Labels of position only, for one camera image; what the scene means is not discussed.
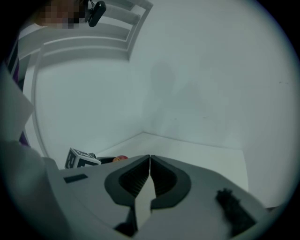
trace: person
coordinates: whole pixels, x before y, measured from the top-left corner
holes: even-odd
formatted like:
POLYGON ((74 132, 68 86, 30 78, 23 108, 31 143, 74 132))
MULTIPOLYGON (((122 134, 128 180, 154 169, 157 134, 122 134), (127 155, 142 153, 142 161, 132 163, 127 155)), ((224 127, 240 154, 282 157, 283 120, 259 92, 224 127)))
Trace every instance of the person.
MULTIPOLYGON (((84 23, 89 17, 89 0, 51 0, 38 9, 29 21, 43 27, 68 28, 72 29, 76 24, 84 23)), ((4 58, 9 73, 14 82, 23 90, 23 84, 19 82, 19 58, 18 58, 18 37, 10 45, 8 55, 4 58)), ((24 132, 19 142, 29 146, 24 132)))

